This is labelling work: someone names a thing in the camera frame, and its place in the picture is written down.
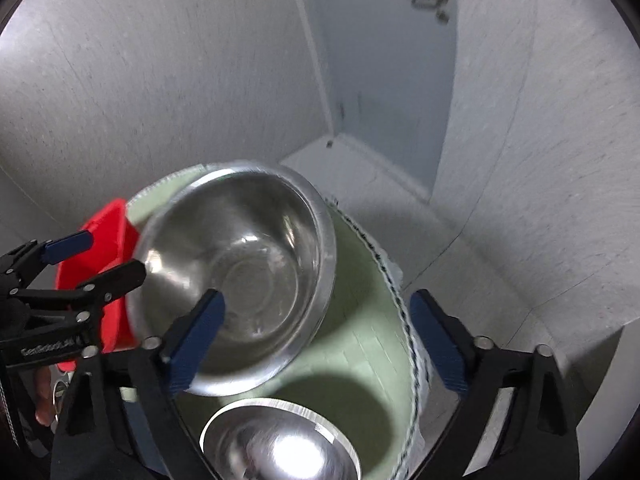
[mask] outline red plastic container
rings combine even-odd
[[[127,203],[117,198],[97,212],[82,229],[94,236],[91,249],[77,254],[58,266],[56,288],[76,288],[99,272],[111,269],[131,259],[140,236],[129,223],[126,216]],[[136,345],[131,333],[125,298],[112,301],[104,307],[104,316],[100,325],[100,336],[104,345],[103,352],[124,350]],[[75,369],[75,362],[59,363],[63,372]]]

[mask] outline blue gripper pad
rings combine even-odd
[[[172,396],[191,386],[224,320],[222,293],[210,288],[189,314],[171,325],[165,334],[161,358],[167,366],[167,387]]]
[[[462,355],[418,292],[411,296],[409,314],[415,331],[420,336],[446,389],[465,395],[469,386],[465,378],[465,362]]]
[[[44,246],[42,256],[43,264],[55,265],[67,258],[84,253],[94,244],[94,236],[89,231],[79,231],[65,238],[49,242]]]

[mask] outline screw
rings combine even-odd
[[[96,345],[85,346],[82,350],[82,357],[88,359],[98,354],[98,347]]]
[[[89,319],[90,316],[91,314],[89,314],[86,310],[83,310],[76,316],[76,321],[78,323],[84,323],[87,319]]]
[[[474,338],[474,345],[476,346],[476,348],[479,348],[481,350],[491,350],[491,348],[494,347],[494,342],[491,341],[488,337],[479,335]]]
[[[542,355],[542,357],[551,357],[554,354],[554,351],[551,349],[551,346],[548,346],[548,345],[536,346],[536,352]]]
[[[446,25],[447,23],[449,23],[449,15],[447,14],[447,11],[444,9],[436,10],[436,19],[443,25]]]
[[[155,350],[161,344],[162,344],[162,339],[160,339],[158,336],[151,336],[151,337],[147,337],[142,342],[142,348],[144,348],[145,350]]]

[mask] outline bowl rim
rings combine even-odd
[[[212,181],[223,181],[244,174],[274,176],[283,181],[305,202],[318,235],[319,265],[316,287],[305,312],[296,325],[297,330],[284,345],[253,365],[233,373],[212,375],[198,372],[187,391],[200,396],[223,397],[244,393],[260,386],[282,371],[313,339],[324,319],[334,289],[336,241],[334,223],[324,199],[315,187],[295,171],[283,166],[270,166],[261,162],[236,160],[228,164],[219,164],[174,194],[149,217],[133,257],[145,263],[144,255],[151,248],[152,240],[158,234],[169,212],[198,188]],[[139,308],[142,301],[141,289],[139,287],[127,294],[126,301],[127,317],[132,332],[139,340],[158,335],[152,333],[153,331],[146,323],[145,318],[137,314],[141,310]]]
[[[358,457],[358,453],[356,452],[353,444],[349,441],[349,439],[345,436],[343,432],[341,432],[330,420],[324,418],[324,416],[320,415],[305,406],[300,404],[296,404],[294,402],[289,402],[288,400],[281,399],[273,399],[271,397],[255,397],[253,399],[240,399],[235,402],[231,402],[226,406],[223,406],[219,410],[214,413],[211,418],[207,421],[202,432],[200,433],[200,450],[204,453],[204,439],[207,436],[207,431],[209,431],[209,427],[211,423],[218,418],[223,413],[229,412],[236,408],[245,408],[247,406],[265,406],[267,408],[274,408],[276,410],[282,410],[283,412],[294,413],[296,415],[302,416],[306,418],[306,420],[311,421],[316,425],[316,431],[324,436],[329,442],[333,442],[332,439],[337,440],[338,443],[344,448],[347,452],[353,465],[356,469],[357,478],[360,480],[362,478],[362,468],[360,466],[360,458]]]

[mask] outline metal bowl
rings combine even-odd
[[[147,272],[127,296],[140,339],[162,335],[208,288],[222,292],[225,322],[190,392],[228,396],[273,377],[316,333],[334,286],[334,225],[297,173],[234,162],[158,210],[134,257]]]
[[[347,438],[311,410],[277,399],[244,399],[219,410],[200,449],[223,480],[360,480]]]

